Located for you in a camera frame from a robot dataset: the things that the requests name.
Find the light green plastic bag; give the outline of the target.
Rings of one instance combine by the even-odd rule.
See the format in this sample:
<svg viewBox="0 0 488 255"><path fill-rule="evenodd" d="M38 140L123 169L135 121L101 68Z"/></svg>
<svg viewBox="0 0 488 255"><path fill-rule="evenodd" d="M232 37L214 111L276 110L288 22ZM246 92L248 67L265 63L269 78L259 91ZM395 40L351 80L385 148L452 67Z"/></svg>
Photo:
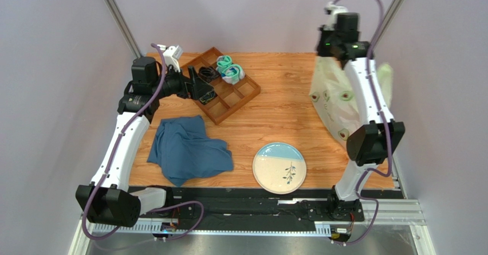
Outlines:
<svg viewBox="0 0 488 255"><path fill-rule="evenodd" d="M309 97L324 126L343 147L361 127L356 96L339 62L332 57L315 57Z"/></svg>

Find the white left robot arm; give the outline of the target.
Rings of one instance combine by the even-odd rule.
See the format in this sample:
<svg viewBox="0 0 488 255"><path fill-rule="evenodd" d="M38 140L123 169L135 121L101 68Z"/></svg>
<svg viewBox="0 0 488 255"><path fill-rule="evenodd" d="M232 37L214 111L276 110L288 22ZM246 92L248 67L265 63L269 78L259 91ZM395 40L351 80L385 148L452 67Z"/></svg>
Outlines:
<svg viewBox="0 0 488 255"><path fill-rule="evenodd" d="M200 78L193 66L185 76L179 67L162 64L153 57L140 57L131 66L117 109L117 122L108 151L88 185L79 185L76 200L84 223L133 227L139 217L162 208L166 187L147 187L129 193L129 176L142 138L159 108L159 100L176 95L199 100L214 88Z"/></svg>

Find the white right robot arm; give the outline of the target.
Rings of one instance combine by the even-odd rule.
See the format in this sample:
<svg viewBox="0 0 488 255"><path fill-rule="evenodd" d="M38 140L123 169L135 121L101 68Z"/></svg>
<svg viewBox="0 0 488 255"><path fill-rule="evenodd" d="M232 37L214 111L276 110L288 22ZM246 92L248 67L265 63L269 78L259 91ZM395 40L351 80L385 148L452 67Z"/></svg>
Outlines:
<svg viewBox="0 0 488 255"><path fill-rule="evenodd" d="M360 41L359 15L332 7L320 27L309 96L323 124L348 154L348 164L328 197L334 217L360 206L368 177L389 162L405 126L395 121L381 92L371 44Z"/></svg>

